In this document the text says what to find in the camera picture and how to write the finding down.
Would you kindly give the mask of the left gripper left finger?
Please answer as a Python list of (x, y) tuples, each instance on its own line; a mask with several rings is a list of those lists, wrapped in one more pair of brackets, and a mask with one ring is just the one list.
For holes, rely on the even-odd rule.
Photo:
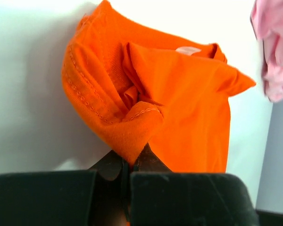
[(113, 150), (90, 170), (96, 172), (93, 184), (90, 221), (130, 220), (130, 168)]

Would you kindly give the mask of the pink t shirt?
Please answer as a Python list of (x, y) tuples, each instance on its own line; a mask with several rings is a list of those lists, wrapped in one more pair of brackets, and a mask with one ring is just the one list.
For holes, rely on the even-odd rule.
[(283, 100), (283, 0), (255, 1), (250, 19), (257, 40), (263, 42), (265, 95), (276, 103)]

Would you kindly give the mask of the orange t shirt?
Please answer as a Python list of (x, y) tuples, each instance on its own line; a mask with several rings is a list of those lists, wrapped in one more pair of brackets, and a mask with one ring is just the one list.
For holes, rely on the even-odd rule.
[(84, 122), (133, 165), (146, 145), (174, 172), (226, 171), (229, 97), (255, 82), (201, 45), (138, 24), (102, 1), (82, 18), (62, 86)]

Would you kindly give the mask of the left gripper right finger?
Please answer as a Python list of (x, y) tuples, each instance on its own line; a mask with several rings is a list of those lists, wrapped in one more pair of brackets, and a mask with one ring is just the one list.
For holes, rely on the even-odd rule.
[(138, 172), (171, 172), (171, 170), (153, 153), (146, 144), (133, 165), (133, 171)]

